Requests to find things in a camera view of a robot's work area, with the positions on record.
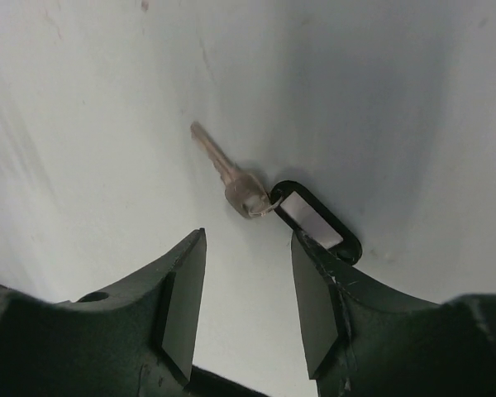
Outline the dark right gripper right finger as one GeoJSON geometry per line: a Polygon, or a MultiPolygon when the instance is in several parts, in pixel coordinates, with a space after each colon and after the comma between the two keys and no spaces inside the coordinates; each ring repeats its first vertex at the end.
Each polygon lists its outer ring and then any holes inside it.
{"type": "Polygon", "coordinates": [[[496,294],[434,304],[291,241],[308,376],[320,396],[496,396],[496,294]]]}

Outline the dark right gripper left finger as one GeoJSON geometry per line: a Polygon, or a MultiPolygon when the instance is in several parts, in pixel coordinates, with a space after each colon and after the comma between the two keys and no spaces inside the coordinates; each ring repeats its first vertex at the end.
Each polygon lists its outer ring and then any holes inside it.
{"type": "Polygon", "coordinates": [[[0,396],[183,396],[193,371],[206,235],[76,302],[0,285],[0,396]]]}

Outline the silver key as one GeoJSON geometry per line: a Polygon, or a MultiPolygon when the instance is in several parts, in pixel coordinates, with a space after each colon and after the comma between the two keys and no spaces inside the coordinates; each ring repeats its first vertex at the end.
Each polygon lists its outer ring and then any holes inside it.
{"type": "Polygon", "coordinates": [[[199,122],[193,122],[190,131],[219,173],[227,202],[243,218],[258,218],[272,210],[269,195],[254,174],[231,161],[199,122]]]}

